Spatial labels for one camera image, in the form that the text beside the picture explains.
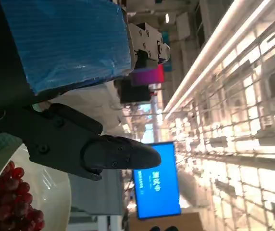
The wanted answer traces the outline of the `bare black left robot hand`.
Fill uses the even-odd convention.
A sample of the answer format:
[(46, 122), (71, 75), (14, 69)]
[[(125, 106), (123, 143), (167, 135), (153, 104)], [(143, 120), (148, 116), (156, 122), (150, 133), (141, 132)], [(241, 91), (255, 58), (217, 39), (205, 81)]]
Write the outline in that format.
[(67, 105), (33, 108), (132, 72), (141, 55), (133, 27), (106, 0), (0, 0), (0, 133), (20, 138), (32, 162), (90, 180), (104, 169), (159, 166), (149, 145), (104, 135)]

